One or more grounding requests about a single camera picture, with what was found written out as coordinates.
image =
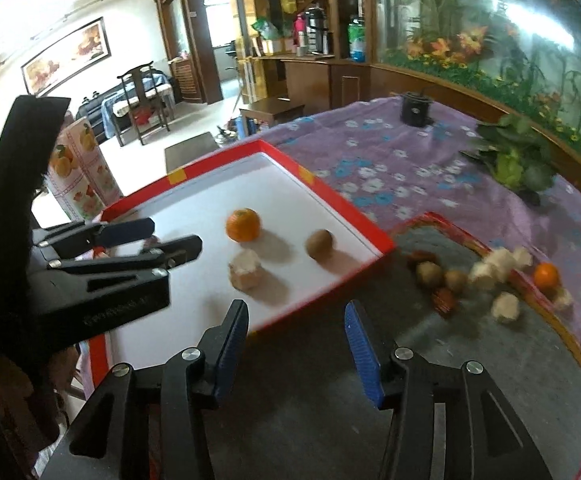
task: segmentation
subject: picture frame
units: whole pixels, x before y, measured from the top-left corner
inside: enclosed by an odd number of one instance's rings
[[[43,96],[94,64],[110,57],[104,18],[76,28],[22,66],[26,91]]]

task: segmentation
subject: purple tablecloth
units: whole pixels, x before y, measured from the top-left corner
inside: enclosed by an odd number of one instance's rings
[[[474,119],[435,103],[435,124],[419,130],[400,110],[399,97],[359,102],[276,126],[266,140],[386,231],[436,211],[491,247],[525,246],[554,262],[575,298],[562,319],[581,343],[581,193],[558,177],[528,206],[458,154],[471,148]]]

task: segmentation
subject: blue cloth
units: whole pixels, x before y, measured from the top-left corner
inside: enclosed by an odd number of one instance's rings
[[[168,83],[168,79],[164,74],[154,74],[155,85],[160,86]],[[153,80],[150,76],[142,79],[144,83],[144,90],[150,90],[153,88]],[[126,91],[128,92],[128,97],[135,97],[135,85],[129,83],[126,85]],[[168,101],[168,106],[170,108],[174,107],[174,97],[173,94],[168,94],[162,97]],[[102,124],[104,125],[104,133],[107,139],[112,139],[115,136],[115,125],[113,124],[112,117],[112,106],[119,101],[126,99],[123,89],[118,90],[110,97],[107,97],[102,101]]]

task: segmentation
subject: fruit-patterned bag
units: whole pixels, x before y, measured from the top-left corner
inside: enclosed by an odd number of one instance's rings
[[[78,166],[104,205],[109,206],[117,202],[123,196],[122,191],[106,164],[88,120],[83,118],[75,121],[62,133],[65,135],[67,145],[77,157]]]
[[[50,156],[46,185],[72,221],[92,220],[104,209],[68,145],[66,130],[60,132]]]

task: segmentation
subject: blue finger pad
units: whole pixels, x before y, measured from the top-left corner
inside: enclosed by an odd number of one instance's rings
[[[357,373],[360,376],[360,380],[362,380],[364,393],[375,407],[379,408],[384,401],[384,390],[381,387],[379,375],[379,362],[352,302],[346,305],[346,310],[344,311],[344,328],[348,338],[348,346],[353,353]]]
[[[237,362],[244,349],[246,334],[248,333],[248,309],[243,309],[237,316],[233,330],[228,335],[224,351],[217,363],[216,384],[214,397],[218,404],[230,393],[235,379]]]

